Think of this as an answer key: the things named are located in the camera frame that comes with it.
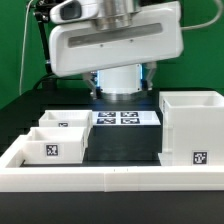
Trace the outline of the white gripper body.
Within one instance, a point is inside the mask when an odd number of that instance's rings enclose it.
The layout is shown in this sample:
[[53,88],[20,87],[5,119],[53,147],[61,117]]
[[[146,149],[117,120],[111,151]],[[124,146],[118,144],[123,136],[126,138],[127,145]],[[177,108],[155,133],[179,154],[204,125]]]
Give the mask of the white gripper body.
[[55,24],[49,35],[51,69],[70,76],[176,58],[183,51],[177,1],[139,6],[98,0],[96,17]]

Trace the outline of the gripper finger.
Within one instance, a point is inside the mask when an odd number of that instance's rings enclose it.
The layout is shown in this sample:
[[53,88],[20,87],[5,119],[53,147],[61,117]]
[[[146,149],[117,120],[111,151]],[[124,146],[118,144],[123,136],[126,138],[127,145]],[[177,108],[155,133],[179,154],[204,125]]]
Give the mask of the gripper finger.
[[93,75],[91,72],[83,73],[82,79],[86,83],[87,87],[91,90],[91,96],[93,99],[97,98],[96,85],[93,81]]
[[144,78],[142,84],[144,91],[149,91],[152,89],[153,87],[152,80],[156,74],[156,70],[157,70],[156,62],[148,62],[143,64]]

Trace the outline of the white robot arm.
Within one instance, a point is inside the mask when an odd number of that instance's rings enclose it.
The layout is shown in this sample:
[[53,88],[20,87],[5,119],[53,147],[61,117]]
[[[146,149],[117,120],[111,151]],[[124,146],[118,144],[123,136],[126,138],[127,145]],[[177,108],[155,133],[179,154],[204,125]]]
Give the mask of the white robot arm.
[[94,93],[117,100],[150,87],[142,65],[183,51],[177,1],[140,6],[138,0],[65,0],[50,10],[51,69],[59,77],[97,74]]

